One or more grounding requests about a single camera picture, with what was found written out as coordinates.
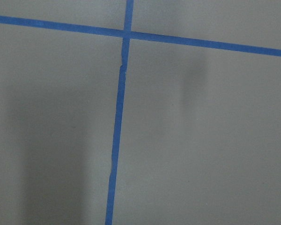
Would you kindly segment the long blue tape line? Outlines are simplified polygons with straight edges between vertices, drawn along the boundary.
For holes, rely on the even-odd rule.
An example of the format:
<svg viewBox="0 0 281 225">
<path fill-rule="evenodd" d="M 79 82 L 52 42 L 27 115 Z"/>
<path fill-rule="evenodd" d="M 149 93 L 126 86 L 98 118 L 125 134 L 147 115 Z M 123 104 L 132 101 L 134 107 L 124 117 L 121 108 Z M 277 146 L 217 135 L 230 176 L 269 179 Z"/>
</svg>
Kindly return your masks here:
<svg viewBox="0 0 281 225">
<path fill-rule="evenodd" d="M 117 171 L 118 171 L 118 156 L 120 150 L 121 126 L 122 126 L 124 97 L 125 97 L 125 89 L 126 89 L 126 72 L 127 72 L 129 48 L 130 48 L 129 35 L 131 32 L 132 20 L 133 20 L 133 5 L 134 5 L 133 0 L 128 0 L 126 2 L 125 19 L 124 19 L 124 37 L 122 38 L 121 66 L 119 69 L 119 77 L 118 77 L 116 113 L 115 113 L 112 150 L 111 150 L 111 172 L 109 176 L 108 195 L 107 195 L 106 214 L 105 214 L 106 225 L 111 225 L 113 220 Z"/>
</svg>

